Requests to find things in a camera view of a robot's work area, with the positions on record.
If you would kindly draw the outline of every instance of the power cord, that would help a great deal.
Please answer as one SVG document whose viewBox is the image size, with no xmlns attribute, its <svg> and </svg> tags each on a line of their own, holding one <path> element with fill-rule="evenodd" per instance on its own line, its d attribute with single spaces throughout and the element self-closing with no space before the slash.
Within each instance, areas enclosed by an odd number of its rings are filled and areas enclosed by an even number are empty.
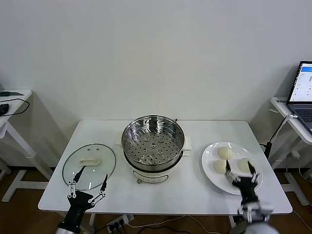
<svg viewBox="0 0 312 234">
<path fill-rule="evenodd" d="M 286 173 L 288 173 L 288 164 L 287 164 L 287 162 L 288 162 L 288 156 L 286 157 Z M 299 189 L 301 189 L 300 187 L 299 187 L 299 185 L 297 184 L 297 182 L 296 181 L 294 181 L 293 180 L 293 178 L 292 177 L 290 177 L 290 179 L 294 182 L 294 184 L 299 188 Z M 298 216 L 298 218 L 300 218 L 300 220 L 304 223 L 304 225 L 306 225 L 306 227 L 310 230 L 310 231 L 312 231 L 312 229 L 307 225 L 307 223 L 303 220 L 303 218 L 302 217 L 300 217 L 300 215 L 298 215 L 298 213 L 296 212 L 296 211 L 294 211 L 294 210 L 292 210 L 295 214 L 296 214 L 296 216 Z"/>
<path fill-rule="evenodd" d="M 173 232 L 176 232 L 176 233 L 187 233 L 187 234 L 191 234 L 190 232 L 188 231 L 178 231 L 178 230 L 175 230 L 171 227 L 168 227 L 168 226 L 162 226 L 162 227 L 156 227 L 156 228 L 152 228 L 152 227 L 145 227 L 145 228 L 142 228 L 137 234 L 140 234 L 141 232 L 143 232 L 145 229 L 161 229 L 161 228 L 167 228 Z"/>
<path fill-rule="evenodd" d="M 178 218 L 168 219 L 168 220 L 163 221 L 163 222 L 161 222 L 161 223 L 151 223 L 151 224 L 146 224 L 146 225 L 141 225 L 141 226 L 131 226 L 130 224 L 128 224 L 128 225 L 129 225 L 129 227 L 132 227 L 132 228 L 142 228 L 142 227 L 147 227 L 147 226 L 152 226 L 152 225 L 163 224 L 163 223 L 166 223 L 166 222 L 169 222 L 169 221 L 173 221 L 173 220 L 177 220 L 177 219 L 183 218 L 183 217 L 185 217 L 185 216 L 186 216 L 186 215 L 181 216 L 181 217 L 178 217 Z"/>
<path fill-rule="evenodd" d="M 94 233 L 98 233 L 99 231 L 101 231 L 101 230 L 103 230 L 104 228 L 107 228 L 107 227 L 109 227 L 109 226 L 111 226 L 111 225 L 106 225 L 106 226 L 104 226 L 104 227 L 101 227 L 100 229 L 97 229 Z"/>
<path fill-rule="evenodd" d="M 300 171 L 300 160 L 298 159 L 298 161 L 299 161 L 299 174 L 301 175 L 301 177 L 303 178 L 303 179 L 305 179 L 304 177 L 303 177 L 303 175 L 301 174 L 301 171 Z"/>
<path fill-rule="evenodd" d="M 4 101 L 0 101 L 0 102 L 8 102 L 8 101 L 14 101 L 14 100 L 21 100 L 23 102 L 26 102 L 27 107 L 25 108 L 25 110 L 23 110 L 22 112 L 14 113 L 14 114 L 1 115 L 0 117 L 2 117 L 2 116 L 15 116 L 15 115 L 23 114 L 28 109 L 28 107 L 30 106 L 30 103 L 28 101 L 25 101 L 25 100 L 20 99 L 20 98 L 14 98 L 14 99 L 4 100 Z"/>
<path fill-rule="evenodd" d="M 221 233 L 218 233 L 218 232 L 209 232 L 205 229 L 205 227 L 201 224 L 201 222 L 199 220 L 197 220 L 195 217 L 193 216 L 190 216 L 190 215 L 184 215 L 184 216 L 181 216 L 181 217 L 178 217 L 178 218 L 173 218 L 173 219 L 168 219 L 166 221 L 163 221 L 163 222 L 160 222 L 160 223 L 152 223 L 152 224 L 146 224 L 146 225 L 141 225 L 141 226 L 131 226 L 130 224 L 128 224 L 130 227 L 132 228 L 141 228 L 141 227 L 148 227 L 148 226 L 152 226 L 152 225 L 159 225 L 159 224 L 163 224 L 163 223 L 166 223 L 166 222 L 169 222 L 169 221 L 173 221 L 173 220 L 177 220 L 177 219 L 180 219 L 180 218 L 183 218 L 183 217 L 190 217 L 192 219 L 194 219 L 203 229 L 206 233 L 208 234 L 221 234 Z"/>
<path fill-rule="evenodd" d="M 275 141 L 279 131 L 282 129 L 282 127 L 286 124 L 286 122 L 291 119 L 291 118 L 298 118 L 297 115 L 287 115 L 285 116 L 285 118 L 283 119 L 283 121 L 279 124 L 278 128 L 276 129 L 276 131 L 273 133 L 272 137 L 270 138 L 270 140 L 267 142 L 267 144 L 260 144 L 262 146 L 264 146 L 265 150 L 264 150 L 264 155 L 269 158 L 270 156 L 270 152 L 271 152 L 271 148 L 272 148 L 272 143 L 273 141 Z"/>
<path fill-rule="evenodd" d="M 108 225 L 109 230 L 111 230 L 112 234 L 114 234 L 115 227 L 113 225 Z"/>
<path fill-rule="evenodd" d="M 122 233 L 119 231 L 119 223 L 115 222 L 115 223 L 114 223 L 114 228 L 117 230 L 117 233 L 122 234 Z"/>
<path fill-rule="evenodd" d="M 123 221 L 123 219 L 119 220 L 119 224 L 121 225 L 121 227 L 122 227 L 123 231 L 125 232 L 125 234 L 127 234 L 126 230 L 125 230 L 124 223 L 125 223 L 125 221 Z"/>
</svg>

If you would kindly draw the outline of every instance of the glass lid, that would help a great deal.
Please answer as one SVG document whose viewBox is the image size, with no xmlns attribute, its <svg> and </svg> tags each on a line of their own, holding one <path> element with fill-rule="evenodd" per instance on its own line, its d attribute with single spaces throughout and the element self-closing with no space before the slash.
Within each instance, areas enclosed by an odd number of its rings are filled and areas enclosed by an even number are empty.
<svg viewBox="0 0 312 234">
<path fill-rule="evenodd" d="M 106 174 L 112 174 L 116 164 L 114 152 L 106 145 L 90 144 L 73 152 L 63 167 L 63 179 L 66 185 L 86 166 L 76 184 L 76 190 L 89 190 L 101 185 Z"/>
</svg>

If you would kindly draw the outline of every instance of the steamed bun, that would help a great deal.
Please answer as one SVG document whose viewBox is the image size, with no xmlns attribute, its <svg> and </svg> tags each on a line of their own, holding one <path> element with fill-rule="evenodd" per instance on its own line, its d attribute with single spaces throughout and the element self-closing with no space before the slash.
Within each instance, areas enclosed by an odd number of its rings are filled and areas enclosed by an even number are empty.
<svg viewBox="0 0 312 234">
<path fill-rule="evenodd" d="M 226 160 L 214 161 L 214 169 L 220 174 L 225 174 Z"/>
<path fill-rule="evenodd" d="M 254 160 L 251 158 L 242 158 L 241 160 L 238 161 L 237 166 L 242 172 L 250 173 L 248 161 L 254 167 Z"/>
<path fill-rule="evenodd" d="M 218 149 L 218 155 L 223 160 L 230 160 L 233 157 L 233 151 L 229 147 L 220 147 Z"/>
</svg>

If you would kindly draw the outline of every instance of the power strip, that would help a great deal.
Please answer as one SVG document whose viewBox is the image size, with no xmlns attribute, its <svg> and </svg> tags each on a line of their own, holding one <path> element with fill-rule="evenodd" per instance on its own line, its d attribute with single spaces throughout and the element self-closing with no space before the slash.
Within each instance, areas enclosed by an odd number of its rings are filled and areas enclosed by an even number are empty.
<svg viewBox="0 0 312 234">
<path fill-rule="evenodd" d="M 124 221 L 124 225 L 128 224 L 130 221 L 132 221 L 135 218 L 135 216 L 133 214 L 124 214 L 122 216 L 119 216 L 118 218 L 114 219 L 113 221 L 109 222 L 108 224 L 106 224 L 107 226 L 109 225 L 114 225 L 114 223 L 119 223 L 120 220 L 123 219 Z M 109 230 L 109 227 L 107 227 L 107 230 L 109 233 L 112 233 L 111 230 Z"/>
</svg>

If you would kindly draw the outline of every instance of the white desk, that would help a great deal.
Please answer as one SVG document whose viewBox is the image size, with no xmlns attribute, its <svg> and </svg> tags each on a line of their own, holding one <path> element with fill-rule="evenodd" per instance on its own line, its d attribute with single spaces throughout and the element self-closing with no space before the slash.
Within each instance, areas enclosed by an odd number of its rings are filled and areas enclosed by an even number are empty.
<svg viewBox="0 0 312 234">
<path fill-rule="evenodd" d="M 9 96 L 9 97 L 0 97 L 0 104 L 9 103 L 9 111 L 6 113 L 6 115 L 14 114 L 20 106 L 24 103 L 21 100 L 13 100 L 11 99 L 20 98 L 23 100 L 27 100 L 31 94 L 31 90 L 5 90 L 9 92 L 18 92 L 23 94 L 23 96 Z M 8 122 L 9 118 L 11 116 L 2 116 L 0 117 L 0 132 L 3 134 L 0 134 L 3 138 L 4 134 L 8 132 L 13 139 L 25 150 L 27 153 L 26 158 L 46 177 L 50 178 L 52 175 L 52 170 L 46 165 L 46 163 L 36 155 L 36 152 L 27 144 L 27 142 L 21 137 L 20 134 L 14 129 L 14 127 Z M 11 170 L 7 168 L 2 162 L 0 162 L 0 180 L 3 178 L 5 174 L 10 174 Z M 32 182 L 32 181 L 22 181 L 24 175 L 26 174 L 26 170 L 21 170 L 15 177 L 14 181 L 12 182 L 11 186 L 5 193 L 5 195 L 2 198 L 2 201 L 8 202 L 11 197 L 13 196 L 15 190 L 17 188 L 20 189 L 45 189 L 47 182 Z"/>
<path fill-rule="evenodd" d="M 67 211 L 68 186 L 62 179 L 65 161 L 76 149 L 91 143 L 113 149 L 117 163 L 107 182 L 106 197 L 90 213 L 154 215 L 235 215 L 241 197 L 228 194 L 204 175 L 201 155 L 213 142 L 230 141 L 248 149 L 263 169 L 263 183 L 256 192 L 262 201 L 274 206 L 274 214 L 287 214 L 292 207 L 264 156 L 249 125 L 244 121 L 179 121 L 192 140 L 192 153 L 177 164 L 171 178 L 158 185 L 137 184 L 122 149 L 115 145 L 129 121 L 83 120 L 75 129 L 39 202 L 39 209 Z M 99 187 L 89 190 L 95 195 Z"/>
<path fill-rule="evenodd" d="M 292 114 L 292 112 L 286 106 L 286 101 L 287 101 L 287 97 L 271 98 L 272 105 L 279 111 L 279 113 L 283 117 L 289 114 Z M 292 118 L 288 120 L 288 123 L 298 134 L 298 137 L 289 136 L 285 140 L 285 142 L 277 149 L 277 151 L 272 156 L 269 157 L 269 162 L 273 169 L 275 169 L 283 160 L 285 160 L 288 154 L 300 155 L 298 152 L 300 149 L 297 147 L 300 141 L 304 141 L 305 143 L 312 145 L 311 132 L 309 132 L 298 119 Z M 312 174 L 312 169 L 309 169 L 307 172 L 304 173 L 303 176 L 309 177 L 311 174 Z M 282 185 L 284 191 L 295 192 L 301 205 L 303 206 L 309 205 L 307 198 L 301 191 L 300 187 L 298 186 L 292 174 L 284 173 L 284 176 L 286 180 L 289 182 L 289 184 Z"/>
</svg>

